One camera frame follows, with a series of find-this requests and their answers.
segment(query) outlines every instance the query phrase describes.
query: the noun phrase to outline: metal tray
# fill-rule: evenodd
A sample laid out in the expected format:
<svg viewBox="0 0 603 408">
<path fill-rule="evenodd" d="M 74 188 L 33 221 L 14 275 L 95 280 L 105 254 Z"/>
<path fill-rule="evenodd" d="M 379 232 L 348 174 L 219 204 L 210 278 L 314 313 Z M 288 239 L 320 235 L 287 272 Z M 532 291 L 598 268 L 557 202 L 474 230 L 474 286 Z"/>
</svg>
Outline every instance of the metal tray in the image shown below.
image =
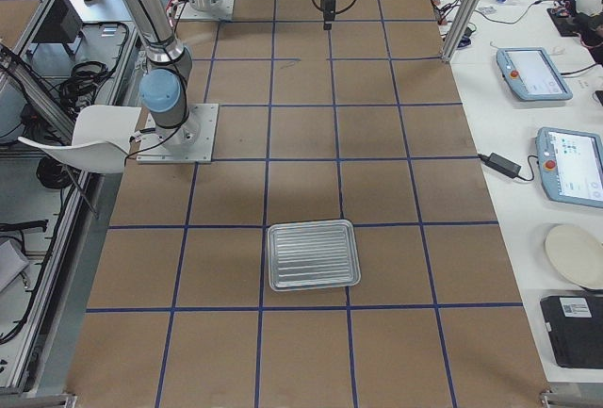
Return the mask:
<svg viewBox="0 0 603 408">
<path fill-rule="evenodd" d="M 269 282 L 276 291 L 360 282 L 353 225 L 347 220 L 274 224 L 267 244 Z"/>
</svg>

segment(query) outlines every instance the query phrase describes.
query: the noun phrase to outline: white mounting plate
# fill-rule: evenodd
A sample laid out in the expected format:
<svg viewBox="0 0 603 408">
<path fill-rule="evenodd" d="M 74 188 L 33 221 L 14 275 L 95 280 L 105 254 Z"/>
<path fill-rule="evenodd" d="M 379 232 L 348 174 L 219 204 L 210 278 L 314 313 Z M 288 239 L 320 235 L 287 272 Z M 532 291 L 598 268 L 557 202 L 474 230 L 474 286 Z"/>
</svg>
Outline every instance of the white mounting plate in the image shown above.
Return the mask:
<svg viewBox="0 0 603 408">
<path fill-rule="evenodd" d="M 190 113 L 197 118 L 201 125 L 199 137 L 190 146 L 182 146 L 177 149 L 168 149 L 162 145 L 148 151 L 137 154 L 138 163 L 210 163 L 214 151 L 214 140 L 216 138 L 216 124 L 218 123 L 218 104 L 191 104 Z M 155 121 L 149 115 L 145 125 L 148 128 L 155 127 Z M 140 149 L 149 148 L 159 143 L 159 137 L 155 133 L 143 135 L 140 141 Z"/>
<path fill-rule="evenodd" d="M 217 20 L 232 22 L 234 10 L 235 0 L 219 0 L 214 3 L 211 9 L 207 12 L 197 10 L 186 2 L 184 5 L 178 5 L 176 7 L 174 19 L 181 22 L 215 22 Z"/>
</svg>

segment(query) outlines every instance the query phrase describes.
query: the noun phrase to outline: barcode sticker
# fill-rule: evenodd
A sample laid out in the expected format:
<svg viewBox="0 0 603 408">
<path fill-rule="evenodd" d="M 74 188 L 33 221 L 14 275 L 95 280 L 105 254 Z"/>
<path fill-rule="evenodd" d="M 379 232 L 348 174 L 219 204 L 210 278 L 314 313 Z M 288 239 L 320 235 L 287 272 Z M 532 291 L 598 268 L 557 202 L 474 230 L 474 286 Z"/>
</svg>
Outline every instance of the barcode sticker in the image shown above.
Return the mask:
<svg viewBox="0 0 603 408">
<path fill-rule="evenodd" d="M 590 318 L 591 310 L 584 298 L 559 298 L 566 317 Z"/>
</svg>

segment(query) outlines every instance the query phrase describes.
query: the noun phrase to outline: tablet screen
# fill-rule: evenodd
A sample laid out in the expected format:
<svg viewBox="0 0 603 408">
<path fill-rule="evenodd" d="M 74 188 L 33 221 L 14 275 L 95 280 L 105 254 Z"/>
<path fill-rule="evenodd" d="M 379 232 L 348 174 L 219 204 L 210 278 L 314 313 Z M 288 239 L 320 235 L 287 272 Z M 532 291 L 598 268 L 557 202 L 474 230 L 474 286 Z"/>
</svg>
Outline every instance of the tablet screen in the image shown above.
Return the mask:
<svg viewBox="0 0 603 408">
<path fill-rule="evenodd" d="M 555 149 L 560 194 L 603 201 L 601 155 L 592 137 L 548 132 Z"/>
<path fill-rule="evenodd" d="M 565 92 L 539 51 L 522 50 L 507 52 L 528 94 L 553 95 Z"/>
</svg>

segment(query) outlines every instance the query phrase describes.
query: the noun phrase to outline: tiled table surface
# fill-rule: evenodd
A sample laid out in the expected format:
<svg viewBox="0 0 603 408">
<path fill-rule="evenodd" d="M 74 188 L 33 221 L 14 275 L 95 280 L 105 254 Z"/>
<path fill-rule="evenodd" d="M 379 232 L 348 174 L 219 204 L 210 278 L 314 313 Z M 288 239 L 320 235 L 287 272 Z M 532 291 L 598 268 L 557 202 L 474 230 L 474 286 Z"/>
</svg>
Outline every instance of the tiled table surface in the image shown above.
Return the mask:
<svg viewBox="0 0 603 408">
<path fill-rule="evenodd" d="M 345 5 L 350 0 L 339 0 Z M 129 162 L 82 407 L 537 407 L 546 380 L 429 0 L 236 0 L 178 25 L 214 162 Z M 265 232 L 346 218 L 362 281 L 275 293 Z"/>
</svg>

